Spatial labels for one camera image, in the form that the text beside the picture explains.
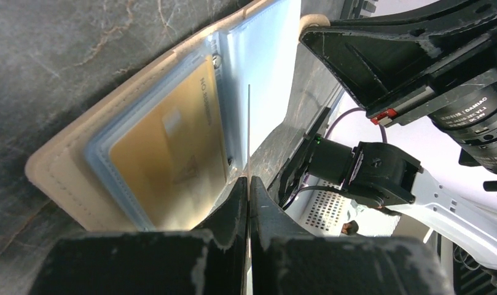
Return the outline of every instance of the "wallet stitching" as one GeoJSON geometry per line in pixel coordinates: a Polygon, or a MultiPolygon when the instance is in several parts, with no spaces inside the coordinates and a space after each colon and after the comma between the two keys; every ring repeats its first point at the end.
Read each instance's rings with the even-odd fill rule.
{"type": "Polygon", "coordinates": [[[71,140],[63,149],[61,152],[59,152],[55,158],[51,161],[51,163],[47,166],[47,173],[49,174],[49,176],[55,181],[55,183],[57,184],[58,188],[65,191],[70,197],[71,199],[79,206],[81,207],[83,210],[84,210],[84,213],[88,216],[88,217],[91,217],[91,219],[93,219],[102,229],[109,229],[108,227],[104,226],[100,220],[92,215],[91,211],[89,211],[87,209],[86,206],[84,206],[82,204],[82,202],[80,201],[79,198],[77,198],[52,172],[51,172],[51,169],[52,169],[52,166],[53,164],[74,144],[76,143],[80,137],[84,134],[86,134],[88,131],[90,131],[98,122],[102,121],[103,119],[107,118],[108,115],[110,115],[111,112],[113,112],[113,110],[115,108],[118,108],[122,103],[126,102],[129,98],[131,98],[136,92],[138,92],[141,88],[143,88],[145,86],[145,84],[147,84],[148,82],[150,82],[152,79],[156,78],[158,74],[160,74],[161,71],[163,71],[165,68],[161,69],[160,71],[157,71],[156,73],[154,73],[152,75],[152,77],[148,78],[145,82],[143,82],[142,84],[140,84],[139,86],[137,86],[137,88],[135,88],[131,93],[129,93],[126,97],[122,98],[118,103],[116,103],[115,105],[113,105],[109,110],[107,110],[101,117],[97,118],[96,121],[94,121],[94,123],[90,124],[88,127],[86,127],[82,132],[80,132],[80,134],[78,134],[73,140],[71,140]]]}

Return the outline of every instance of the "black cable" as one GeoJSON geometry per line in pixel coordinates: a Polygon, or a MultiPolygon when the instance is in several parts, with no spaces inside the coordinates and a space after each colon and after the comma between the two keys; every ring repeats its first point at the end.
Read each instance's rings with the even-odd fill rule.
{"type": "MultiPolygon", "coordinates": [[[[363,112],[364,109],[363,108],[353,108],[353,109],[349,109],[347,111],[345,111],[344,113],[342,113],[340,116],[338,116],[338,118],[335,119],[335,121],[333,121],[333,123],[331,124],[331,126],[328,128],[328,131],[326,132],[326,136],[325,138],[328,138],[331,133],[333,132],[333,130],[335,129],[335,126],[337,126],[337,124],[342,120],[344,119],[344,117],[346,117],[347,115],[349,114],[352,114],[354,112],[363,112]]],[[[384,126],[382,125],[379,125],[378,127],[380,127],[380,134],[382,136],[382,142],[383,143],[388,143],[388,137],[386,135],[386,128],[384,128],[384,126]]],[[[305,189],[306,187],[303,187],[301,189],[299,189],[294,195],[292,198],[289,198],[288,199],[288,202],[285,203],[285,205],[283,205],[283,210],[286,210],[288,209],[292,203],[294,202],[295,198],[297,197],[297,195],[299,194],[299,192],[302,192],[303,189],[305,189]]]]}
{"type": "Polygon", "coordinates": [[[386,214],[388,216],[402,216],[402,213],[387,209],[386,207],[383,207],[383,206],[380,208],[373,208],[373,209],[381,212],[382,214],[386,214]]]}
{"type": "Polygon", "coordinates": [[[285,204],[285,206],[283,206],[283,210],[286,211],[286,209],[288,209],[292,203],[294,202],[295,198],[297,197],[297,195],[299,195],[301,192],[305,192],[305,191],[326,191],[326,192],[334,192],[336,194],[340,194],[341,191],[334,188],[334,187],[331,187],[331,186],[305,186],[305,187],[302,187],[301,189],[299,189],[293,198],[291,198],[287,204],[285,204]]]}

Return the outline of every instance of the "screw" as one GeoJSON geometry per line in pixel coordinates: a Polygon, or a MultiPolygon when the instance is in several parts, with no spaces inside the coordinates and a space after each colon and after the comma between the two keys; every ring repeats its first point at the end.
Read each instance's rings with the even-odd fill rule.
{"type": "Polygon", "coordinates": [[[382,165],[382,160],[380,159],[373,159],[373,162],[371,163],[371,167],[378,168],[382,165]]]}
{"type": "Polygon", "coordinates": [[[218,69],[219,66],[221,65],[221,56],[219,54],[214,54],[212,56],[212,65],[214,66],[214,69],[218,69]]]}

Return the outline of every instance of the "vent grille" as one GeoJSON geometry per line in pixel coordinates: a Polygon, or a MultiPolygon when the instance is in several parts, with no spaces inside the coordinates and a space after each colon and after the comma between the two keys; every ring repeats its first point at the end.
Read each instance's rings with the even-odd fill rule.
{"type": "MultiPolygon", "coordinates": [[[[466,255],[465,250],[454,245],[453,249],[458,247],[457,251],[462,251],[467,265],[476,267],[478,264],[475,260],[466,255]]],[[[497,295],[497,288],[491,284],[491,276],[485,273],[482,268],[469,270],[462,263],[453,262],[454,287],[456,295],[497,295]]]]}
{"type": "Polygon", "coordinates": [[[359,224],[358,234],[360,235],[390,237],[400,218],[400,216],[388,216],[375,209],[366,208],[355,217],[355,221],[359,224]]]}
{"type": "MultiPolygon", "coordinates": [[[[327,181],[320,181],[318,185],[335,187],[327,181]]],[[[314,191],[300,224],[316,236],[338,236],[350,202],[334,192],[314,191]]]]}

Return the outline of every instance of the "card holder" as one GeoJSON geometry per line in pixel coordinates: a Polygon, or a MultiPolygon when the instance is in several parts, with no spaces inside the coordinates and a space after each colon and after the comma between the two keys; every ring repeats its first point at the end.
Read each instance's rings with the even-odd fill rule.
{"type": "Polygon", "coordinates": [[[85,158],[139,230],[202,220],[227,177],[210,49],[189,54],[111,121],[85,158]]]}

